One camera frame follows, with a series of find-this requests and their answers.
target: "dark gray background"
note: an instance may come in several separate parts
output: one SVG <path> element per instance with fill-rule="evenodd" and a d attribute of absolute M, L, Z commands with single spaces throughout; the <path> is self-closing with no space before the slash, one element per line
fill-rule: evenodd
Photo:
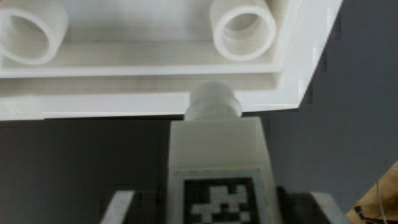
<path fill-rule="evenodd" d="M 277 184 L 348 211 L 398 158 L 398 1 L 344 0 L 298 110 L 262 118 Z M 111 192 L 161 218 L 172 118 L 0 123 L 0 223 L 94 224 Z"/>

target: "white plastic part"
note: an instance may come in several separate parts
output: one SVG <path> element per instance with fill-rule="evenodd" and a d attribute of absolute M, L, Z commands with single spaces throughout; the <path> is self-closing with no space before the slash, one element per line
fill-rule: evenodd
<path fill-rule="evenodd" d="M 24 2 L 40 8 L 40 1 Z M 108 0 L 58 1 L 69 13 L 69 30 L 58 54 L 35 67 L 3 56 L 0 77 L 280 72 L 303 0 L 266 0 L 277 38 L 264 54 L 243 62 L 229 60 L 215 48 L 213 0 L 113 0 L 111 4 Z M 250 17 L 238 16 L 234 22 L 246 24 Z"/>
<path fill-rule="evenodd" d="M 101 224 L 122 224 L 127 207 L 133 200 L 133 191 L 117 191 L 108 204 L 108 209 L 103 215 Z"/>
<path fill-rule="evenodd" d="M 350 221 L 330 194 L 310 192 L 310 195 L 330 224 L 348 224 Z"/>
<path fill-rule="evenodd" d="M 55 57 L 67 30 L 58 0 L 0 2 L 0 55 L 21 64 L 44 64 Z"/>
<path fill-rule="evenodd" d="M 264 222 L 261 223 L 280 224 L 261 120 L 255 117 L 238 118 L 239 112 L 234 110 L 236 100 L 232 95 L 223 84 L 204 83 L 191 93 L 188 120 L 172 122 L 167 193 L 168 224 L 181 223 L 181 206 L 177 207 L 175 203 L 177 198 L 184 197 L 181 196 L 184 194 L 181 178 L 184 180 L 197 176 L 204 179 L 211 176 L 215 178 L 241 178 L 250 175 L 257 175 L 259 182 L 254 181 L 254 184 L 262 192 L 262 196 L 255 195 L 255 200 L 261 200 L 266 205 L 266 209 L 259 208 L 264 214 Z M 216 108 L 209 102 L 220 102 L 223 106 Z"/>
<path fill-rule="evenodd" d="M 206 82 L 191 91 L 184 120 L 238 118 L 241 106 L 229 86 Z"/>
<path fill-rule="evenodd" d="M 255 59 L 266 52 L 277 35 L 264 0 L 213 0 L 211 26 L 215 47 L 223 57 L 232 61 Z"/>
<path fill-rule="evenodd" d="M 172 33 L 172 42 L 161 39 L 145 44 L 120 42 L 138 40 L 138 34 L 145 38 L 163 37 L 131 32 L 129 27 L 133 15 L 140 15 L 133 12 L 145 10 L 147 15 L 147 5 L 154 3 L 165 9 L 156 9 L 159 14 L 177 17 L 165 21 L 167 26 L 184 27 L 190 37 L 199 37 L 188 24 L 202 24 L 200 18 L 209 18 L 209 5 L 199 10 L 204 13 L 184 13 L 184 19 L 167 11 L 179 8 L 175 2 L 186 4 L 183 8 L 195 9 L 207 3 L 206 0 L 113 0 L 108 7 L 108 0 L 62 0 L 71 35 L 55 59 L 44 65 L 26 66 L 0 56 L 0 120 L 181 115 L 190 91 L 207 80 L 220 80 L 236 90 L 243 112 L 298 108 L 342 0 L 266 1 L 278 28 L 275 43 L 257 59 L 238 63 L 218 54 L 209 40 L 172 39 L 181 37 L 179 32 Z M 206 35 L 211 39 L 211 27 Z"/>

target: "gray wall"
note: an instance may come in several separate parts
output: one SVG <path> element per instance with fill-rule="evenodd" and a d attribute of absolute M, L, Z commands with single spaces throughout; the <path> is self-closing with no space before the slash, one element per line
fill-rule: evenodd
<path fill-rule="evenodd" d="M 277 183 L 348 210 L 398 159 L 396 0 L 344 0 L 300 109 L 261 116 Z"/>

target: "white plastic block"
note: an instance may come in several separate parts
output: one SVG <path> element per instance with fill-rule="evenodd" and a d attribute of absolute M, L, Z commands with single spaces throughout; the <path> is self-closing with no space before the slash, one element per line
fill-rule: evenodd
<path fill-rule="evenodd" d="M 243 112 L 298 107 L 342 0 L 264 1 L 277 36 L 245 62 L 213 45 L 211 0 L 60 2 L 69 30 L 53 60 L 31 66 L 0 55 L 1 105 L 24 96 L 35 103 L 35 114 L 17 116 L 1 106 L 0 120 L 181 115 L 202 81 L 230 85 Z"/>
<path fill-rule="evenodd" d="M 278 72 L 300 5 L 302 0 L 5 0 L 0 13 L 23 11 L 39 30 L 12 34 L 10 23 L 3 33 L 47 55 L 26 61 L 3 53 L 0 77 Z M 47 48 L 31 35 L 56 44 Z"/>

